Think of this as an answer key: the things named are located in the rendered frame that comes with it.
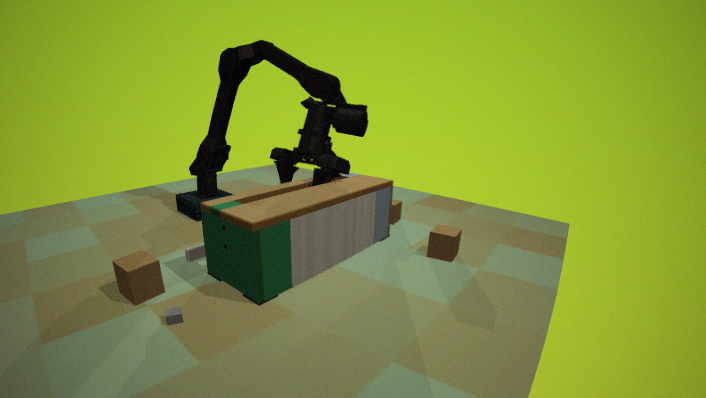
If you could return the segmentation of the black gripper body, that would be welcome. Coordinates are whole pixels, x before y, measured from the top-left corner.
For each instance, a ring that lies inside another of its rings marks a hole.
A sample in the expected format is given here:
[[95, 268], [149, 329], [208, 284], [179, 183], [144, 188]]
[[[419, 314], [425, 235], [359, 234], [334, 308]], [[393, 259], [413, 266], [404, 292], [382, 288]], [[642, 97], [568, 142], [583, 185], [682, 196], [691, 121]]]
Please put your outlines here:
[[298, 163], [318, 165], [321, 166], [321, 169], [349, 175], [349, 160], [337, 155], [323, 154], [326, 142], [331, 140], [328, 132], [329, 130], [317, 126], [304, 125], [303, 129], [298, 131], [298, 134], [301, 135], [298, 147], [293, 147], [293, 150], [274, 148], [270, 158], [292, 166]]

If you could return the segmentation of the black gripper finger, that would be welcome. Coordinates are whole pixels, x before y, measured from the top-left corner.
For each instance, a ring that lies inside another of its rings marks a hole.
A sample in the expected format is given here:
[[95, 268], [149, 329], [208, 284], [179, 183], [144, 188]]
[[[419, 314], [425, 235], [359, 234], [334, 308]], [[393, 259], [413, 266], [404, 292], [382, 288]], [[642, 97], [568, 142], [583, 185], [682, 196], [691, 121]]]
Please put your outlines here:
[[280, 161], [273, 160], [273, 163], [276, 164], [281, 184], [292, 181], [294, 172], [299, 168]]
[[325, 169], [314, 167], [312, 186], [328, 183], [336, 177], [341, 177], [341, 175]]

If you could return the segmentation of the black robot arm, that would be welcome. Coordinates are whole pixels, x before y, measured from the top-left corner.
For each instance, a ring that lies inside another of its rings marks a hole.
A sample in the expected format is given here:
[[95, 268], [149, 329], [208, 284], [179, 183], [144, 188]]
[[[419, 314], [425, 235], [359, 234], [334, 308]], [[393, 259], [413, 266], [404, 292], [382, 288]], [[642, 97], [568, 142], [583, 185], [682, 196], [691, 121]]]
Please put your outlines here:
[[235, 96], [250, 67], [264, 59], [293, 76], [312, 97], [323, 101], [316, 101], [310, 96], [300, 103], [309, 109], [304, 125], [313, 125], [325, 130], [330, 130], [332, 125], [338, 133], [359, 137], [366, 133], [369, 123], [367, 105], [347, 103], [337, 77], [302, 63], [272, 42], [259, 40], [227, 48], [221, 53], [218, 64], [221, 82], [208, 135], [200, 144], [196, 159], [189, 167], [191, 176], [197, 176], [197, 192], [193, 194], [200, 199], [222, 195], [217, 192], [216, 174], [222, 171], [223, 165], [229, 159], [231, 146], [227, 145], [225, 135]]

